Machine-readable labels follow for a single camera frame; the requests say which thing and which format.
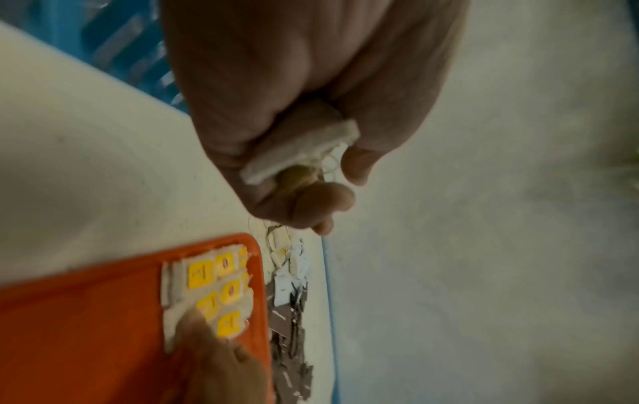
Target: orange tray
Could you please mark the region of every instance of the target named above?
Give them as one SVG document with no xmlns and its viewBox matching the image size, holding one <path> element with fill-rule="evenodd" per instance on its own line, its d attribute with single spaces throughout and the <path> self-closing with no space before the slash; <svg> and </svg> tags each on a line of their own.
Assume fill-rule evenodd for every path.
<svg viewBox="0 0 639 404">
<path fill-rule="evenodd" d="M 270 380 L 260 247 L 236 234 L 0 290 L 0 403 L 159 403 L 177 377 L 162 349 L 162 263 L 231 244 L 248 248 L 255 293 L 238 340 Z"/>
</svg>

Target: yellow tag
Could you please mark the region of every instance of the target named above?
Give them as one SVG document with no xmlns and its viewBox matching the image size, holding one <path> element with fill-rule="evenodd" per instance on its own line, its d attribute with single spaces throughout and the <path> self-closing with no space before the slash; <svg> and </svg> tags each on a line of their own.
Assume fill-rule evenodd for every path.
<svg viewBox="0 0 639 404">
<path fill-rule="evenodd" d="M 218 320 L 218 338 L 227 338 L 240 332 L 242 329 L 240 321 L 239 311 L 233 311 L 220 317 Z"/>
<path fill-rule="evenodd" d="M 235 272 L 235 259 L 232 252 L 222 254 L 215 259 L 215 274 L 218 278 Z"/>
<path fill-rule="evenodd" d="M 245 268 L 246 267 L 246 263 L 248 262 L 248 250 L 246 249 L 246 247 L 242 248 L 238 252 L 238 255 L 240 257 L 240 259 L 239 259 L 240 268 Z"/>
<path fill-rule="evenodd" d="M 231 304 L 240 298 L 240 288 L 242 287 L 241 281 L 238 279 L 236 281 L 228 282 L 222 288 L 222 293 L 220 294 L 220 302 L 222 304 Z"/>
<path fill-rule="evenodd" d="M 242 274 L 242 285 L 244 287 L 244 290 L 248 289 L 249 282 L 251 282 L 251 275 L 247 273 Z"/>
<path fill-rule="evenodd" d="M 213 292 L 210 295 L 206 296 L 204 299 L 200 300 L 197 305 L 198 309 L 202 312 L 204 319 L 206 321 L 215 317 L 220 309 L 218 305 L 218 292 Z"/>
<path fill-rule="evenodd" d="M 213 282 L 213 262 L 200 261 L 188 266 L 188 288 L 195 289 Z"/>
</svg>

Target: yellow label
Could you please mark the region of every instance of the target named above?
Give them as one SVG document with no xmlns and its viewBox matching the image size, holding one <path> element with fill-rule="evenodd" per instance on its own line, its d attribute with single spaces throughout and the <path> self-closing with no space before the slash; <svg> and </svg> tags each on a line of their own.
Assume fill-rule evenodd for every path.
<svg viewBox="0 0 639 404">
<path fill-rule="evenodd" d="M 188 288 L 195 289 L 213 282 L 213 262 L 200 261 L 188 266 Z"/>
<path fill-rule="evenodd" d="M 242 248 L 238 252 L 238 255 L 240 257 L 240 259 L 239 259 L 240 268 L 245 268 L 246 267 L 246 263 L 248 263 L 248 250 L 246 249 L 246 247 Z"/>
<path fill-rule="evenodd" d="M 232 252 L 222 254 L 215 259 L 215 274 L 218 278 L 235 272 L 235 259 Z"/>
<path fill-rule="evenodd" d="M 249 282 L 251 282 L 251 275 L 246 273 L 242 274 L 242 286 L 244 287 L 244 290 L 248 289 Z"/>
<path fill-rule="evenodd" d="M 222 293 L 220 294 L 220 302 L 222 304 L 231 304 L 240 298 L 240 292 L 242 291 L 240 288 L 242 287 L 242 282 L 238 279 L 236 281 L 228 282 L 222 288 Z"/>
<path fill-rule="evenodd" d="M 237 334 L 242 329 L 239 311 L 223 315 L 218 320 L 218 338 L 227 338 Z"/>
<path fill-rule="evenodd" d="M 206 321 L 215 317 L 220 309 L 220 305 L 218 304 L 218 292 L 213 292 L 210 295 L 206 296 L 204 299 L 200 300 L 197 304 L 198 309 L 202 312 L 204 319 Z"/>
</svg>

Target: white floor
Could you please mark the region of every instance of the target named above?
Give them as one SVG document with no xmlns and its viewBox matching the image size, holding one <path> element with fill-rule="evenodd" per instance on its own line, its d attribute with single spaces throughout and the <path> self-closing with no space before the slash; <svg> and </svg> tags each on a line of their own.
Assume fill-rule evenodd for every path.
<svg viewBox="0 0 639 404">
<path fill-rule="evenodd" d="M 639 402 L 622 0 L 476 0 L 439 103 L 327 239 L 342 403 Z"/>
</svg>

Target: pile of tags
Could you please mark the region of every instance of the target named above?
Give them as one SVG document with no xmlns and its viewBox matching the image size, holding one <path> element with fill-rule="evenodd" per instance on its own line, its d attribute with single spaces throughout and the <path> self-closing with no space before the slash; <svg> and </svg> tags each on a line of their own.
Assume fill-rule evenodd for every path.
<svg viewBox="0 0 639 404">
<path fill-rule="evenodd" d="M 266 241 L 277 268 L 266 285 L 273 383 L 278 403 L 297 403 L 310 397 L 313 381 L 313 367 L 304 359 L 302 327 L 310 264 L 302 240 L 298 237 L 292 240 L 286 227 L 268 228 Z"/>
<path fill-rule="evenodd" d="M 174 348 L 175 327 L 182 315 L 197 307 L 214 335 L 233 339 L 248 326 L 253 289 L 247 272 L 248 251 L 236 244 L 199 256 L 165 263 L 160 301 L 164 308 L 164 348 Z"/>
</svg>

